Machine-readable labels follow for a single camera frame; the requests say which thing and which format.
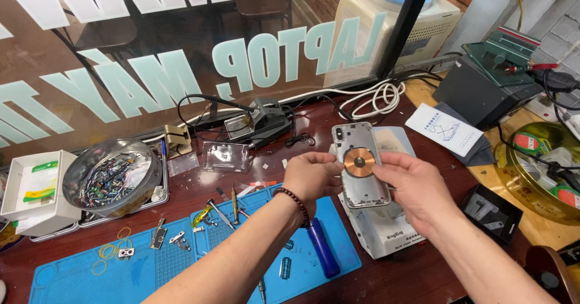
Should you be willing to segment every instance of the instruction booklet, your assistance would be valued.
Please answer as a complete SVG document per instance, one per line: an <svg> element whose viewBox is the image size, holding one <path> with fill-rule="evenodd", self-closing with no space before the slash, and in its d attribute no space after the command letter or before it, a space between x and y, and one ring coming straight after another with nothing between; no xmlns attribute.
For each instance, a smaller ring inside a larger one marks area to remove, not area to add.
<svg viewBox="0 0 580 304"><path fill-rule="evenodd" d="M421 104L405 123L450 151L465 157L483 132L426 104Z"/></svg>

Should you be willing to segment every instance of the coiled white cable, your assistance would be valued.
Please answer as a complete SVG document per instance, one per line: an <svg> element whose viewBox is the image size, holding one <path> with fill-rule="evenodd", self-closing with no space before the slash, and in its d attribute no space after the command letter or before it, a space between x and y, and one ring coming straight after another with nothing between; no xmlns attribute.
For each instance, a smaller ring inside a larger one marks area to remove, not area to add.
<svg viewBox="0 0 580 304"><path fill-rule="evenodd" d="M429 74L420 73L420 74L411 75L409 77L416 77L416 76L429 76ZM361 97L364 97L365 95L374 93L375 95L373 96L373 98L371 100L367 100L365 103L361 104L353 111L352 118L354 120L364 119L364 118L372 117L375 115L388 114L389 112L392 112L393 110L395 110L395 108L398 106L398 104L400 102L400 96L405 92L405 89L406 89L405 83L400 82L399 86L396 86L396 85L389 83L389 81L391 81L391 79L386 79L386 80L381 81L381 82L375 84L374 86L372 86L366 90L362 90L362 91L344 91L344 90L336 90L336 89L321 89L321 90L316 90L316 91L312 91L312 92L306 92L306 93L302 93L299 95L295 95L293 97L280 100L279 103L285 104L288 102L292 102L296 99L305 97L307 95L312 95L312 94L316 94L316 93L324 93L324 92L335 92L335 93L341 93L341 94L358 94L356 97L349 99L349 100L345 101L342 105L340 105L340 108L342 109L345 105L347 105L347 104L349 104L349 103L351 103L351 102L353 102ZM383 101L387 104L387 106L379 109L378 106L376 105L376 100L378 98L382 98ZM374 111L371 111L367 114L361 114L361 115L356 114L361 108L363 108L364 106L368 105L371 102L372 102L372 106L373 106ZM243 110L239 109L239 108L223 108L223 109L218 109L217 112L230 112L230 111L243 111ZM197 115L197 116L189 119L187 122L191 123L194 120L198 119L199 116L200 115ZM343 115L340 115L340 117L343 119L347 119ZM185 123L181 123L178 125L178 127L183 127L183 126L185 126ZM164 136L164 134L161 134L159 136L149 138L148 140L144 140L143 142L149 143L149 142L157 141L157 140L163 138L163 136Z"/></svg>

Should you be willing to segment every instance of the black box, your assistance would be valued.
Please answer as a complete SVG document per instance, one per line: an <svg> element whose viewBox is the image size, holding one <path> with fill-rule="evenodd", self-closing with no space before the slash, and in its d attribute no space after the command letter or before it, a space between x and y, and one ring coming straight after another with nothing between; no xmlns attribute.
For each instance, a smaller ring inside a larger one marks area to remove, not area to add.
<svg viewBox="0 0 580 304"><path fill-rule="evenodd" d="M533 82L498 87L468 56L461 57L433 93L476 129L486 131L543 91Z"/></svg>
<svg viewBox="0 0 580 304"><path fill-rule="evenodd" d="M474 200L480 199L478 196L481 196L484 200L473 202L472 198ZM486 205L489 205L490 210L483 215L487 211L484 209ZM477 228L481 229L499 245L511 243L517 226L520 224L521 217L524 215L524 212L519 210L517 206L507 202L481 184L468 191L459 208ZM476 219L478 214L482 216L479 220ZM503 226L493 230L486 227L486 225L491 225L491 227L499 226L499 223L503 224Z"/></svg>

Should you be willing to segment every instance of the rubber band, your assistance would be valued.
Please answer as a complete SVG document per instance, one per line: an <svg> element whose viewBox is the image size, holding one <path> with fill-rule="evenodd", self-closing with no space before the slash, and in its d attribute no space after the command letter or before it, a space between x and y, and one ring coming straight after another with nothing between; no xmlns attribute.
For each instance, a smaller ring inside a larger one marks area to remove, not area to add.
<svg viewBox="0 0 580 304"><path fill-rule="evenodd" d="M108 249L111 249L111 252L109 254L105 254L105 252ZM112 244L105 244L98 250L98 256L101 259L109 260L109 259L112 259L112 257L115 256L117 254L117 252L118 252L118 249L116 246L114 246Z"/></svg>
<svg viewBox="0 0 580 304"><path fill-rule="evenodd" d="M125 238L119 242L119 245L117 245L117 250L121 249L121 244L123 244L123 242L127 242L127 248L133 247L133 242L130 239Z"/></svg>
<svg viewBox="0 0 580 304"><path fill-rule="evenodd" d="M119 237L119 234L120 234L122 231L124 231L125 229L128 229L128 230L129 230L129 234L128 234L127 236L125 236L125 237ZM118 240L125 239L125 238L127 238L127 237L129 237L129 236L131 236L131 228L129 228L129 227L123 227L123 228L121 228L121 230L120 230L120 231L117 233L117 239L118 239Z"/></svg>
<svg viewBox="0 0 580 304"><path fill-rule="evenodd" d="M97 265L97 263L99 263L99 262L103 262L103 263L105 263L105 269L103 269L103 271L101 271L101 273L95 273L95 266L96 266L96 265ZM103 273L105 272L105 270L107 270L107 261L105 261L105 260L98 260L97 262L95 262L95 263L93 264L93 274L94 274L95 276L99 276L99 275L103 274Z"/></svg>

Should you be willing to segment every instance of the wooden desk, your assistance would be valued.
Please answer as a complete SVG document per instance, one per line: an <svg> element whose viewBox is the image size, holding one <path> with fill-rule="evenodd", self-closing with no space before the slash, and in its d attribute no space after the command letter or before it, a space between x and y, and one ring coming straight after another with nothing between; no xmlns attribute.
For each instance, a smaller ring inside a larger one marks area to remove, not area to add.
<svg viewBox="0 0 580 304"><path fill-rule="evenodd" d="M397 110L382 125L403 126L414 111L415 106L403 96ZM332 142L330 128L345 122L328 101L304 106L297 114L298 133L310 133L316 140L315 146L296 144L286 149L284 140L288 135L285 135L254 153L253 165L247 174L210 173L196 168L170 178L171 194L166 204L53 240L41 243L25 240L2 254L0 278L8 288L6 303L25 303L28 300L37 266L115 241L117 232L124 226L130 227L135 234L155 227L159 218L171 222L188 217L204 208L209 198L221 202L215 188L229 190L231 182L238 187L241 183L249 184L257 179L281 182L284 176L282 159L308 151L328 151ZM439 168L449 181L447 185L454 200L460 202L467 190L477 184L471 172L445 148L408 128L405 131L417 156ZM267 169L262 168L264 163L269 166ZM290 302L446 303L449 299L456 300L466 295L451 268L429 242L378 260L371 259L360 246L338 198L333 198L333 202L361 258L362 268L297 296ZM530 243L518 231L512 244L505 249L522 264L529 246Z"/></svg>
<svg viewBox="0 0 580 304"><path fill-rule="evenodd" d="M434 87L420 80L411 80L406 86L406 94L415 106L419 106L422 102L432 107L437 105L437 101L431 96L435 92ZM510 120L502 124L502 130L504 136L507 136L525 124L543 121L531 111L522 108ZM500 142L497 128L486 131L485 136L489 139L492 149ZM496 192L497 195L508 200L524 212L519 228L532 245L546 245L559 250L580 239L580 226L562 225L545 219L519 202L499 180L494 165L469 167L469 171L488 189ZM574 280L576 289L580 289L580 264L569 266L568 270Z"/></svg>

